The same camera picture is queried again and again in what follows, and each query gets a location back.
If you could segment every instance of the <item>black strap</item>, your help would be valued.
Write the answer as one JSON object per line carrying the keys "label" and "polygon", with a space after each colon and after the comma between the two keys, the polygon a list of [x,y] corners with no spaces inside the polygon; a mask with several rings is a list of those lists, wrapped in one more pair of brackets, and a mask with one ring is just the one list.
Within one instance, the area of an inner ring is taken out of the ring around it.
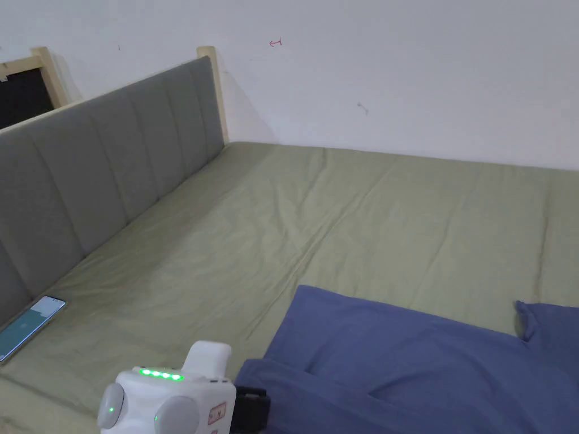
{"label": "black strap", "polygon": [[272,403],[265,389],[244,386],[236,386],[236,389],[230,431],[249,434],[264,430]]}

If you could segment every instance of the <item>blue pillow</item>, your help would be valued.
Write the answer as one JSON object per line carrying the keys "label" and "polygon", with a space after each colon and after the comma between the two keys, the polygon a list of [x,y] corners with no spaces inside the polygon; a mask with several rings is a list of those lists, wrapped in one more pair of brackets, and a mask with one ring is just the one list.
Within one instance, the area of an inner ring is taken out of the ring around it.
{"label": "blue pillow", "polygon": [[554,304],[515,305],[527,347],[565,371],[579,384],[579,308]]}

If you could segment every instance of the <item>wooden bed post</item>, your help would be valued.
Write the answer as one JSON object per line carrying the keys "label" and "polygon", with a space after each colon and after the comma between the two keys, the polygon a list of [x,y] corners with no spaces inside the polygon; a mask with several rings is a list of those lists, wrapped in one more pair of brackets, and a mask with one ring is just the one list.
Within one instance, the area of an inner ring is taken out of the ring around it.
{"label": "wooden bed post", "polygon": [[36,47],[31,49],[32,54],[35,57],[39,57],[42,63],[40,72],[42,74],[42,79],[48,91],[48,96],[52,101],[54,108],[63,107],[68,104],[66,93],[64,88],[58,79],[58,73],[56,72],[56,67],[52,61],[52,57],[46,47]]}
{"label": "wooden bed post", "polygon": [[223,107],[223,94],[221,93],[221,81],[219,80],[219,68],[217,66],[217,53],[215,52],[215,47],[197,47],[197,58],[203,56],[207,56],[211,60],[213,81],[215,82],[215,93],[217,94],[217,105],[219,106],[219,118],[221,119],[221,130],[223,132],[223,141],[225,144],[228,144],[229,134],[227,131],[227,122],[225,120],[225,108]]}
{"label": "wooden bed post", "polygon": [[31,57],[0,63],[0,81],[7,80],[8,76],[12,74],[18,74],[19,72],[29,71],[31,69],[40,69],[42,80],[44,81],[53,107],[57,109],[67,105],[67,96],[58,79],[58,74],[48,52],[48,48],[36,47],[30,51],[32,51]]}

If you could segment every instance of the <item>white wall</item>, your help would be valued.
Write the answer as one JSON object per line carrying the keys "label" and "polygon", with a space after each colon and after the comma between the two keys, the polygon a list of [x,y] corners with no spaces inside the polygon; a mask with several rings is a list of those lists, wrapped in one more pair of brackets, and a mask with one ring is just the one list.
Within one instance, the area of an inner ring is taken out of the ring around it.
{"label": "white wall", "polygon": [[579,168],[577,0],[5,2],[36,45],[72,99],[215,45],[232,140]]}

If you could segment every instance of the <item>green led light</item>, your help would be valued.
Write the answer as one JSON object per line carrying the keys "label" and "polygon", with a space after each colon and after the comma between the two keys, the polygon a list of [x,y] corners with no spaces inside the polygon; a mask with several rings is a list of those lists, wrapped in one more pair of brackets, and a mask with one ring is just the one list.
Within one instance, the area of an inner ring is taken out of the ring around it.
{"label": "green led light", "polygon": [[141,369],[139,371],[142,375],[146,375],[148,377],[161,377],[165,378],[166,380],[173,380],[173,381],[183,381],[184,377],[179,374],[171,374],[170,372],[161,372],[161,371],[151,371],[150,369]]}

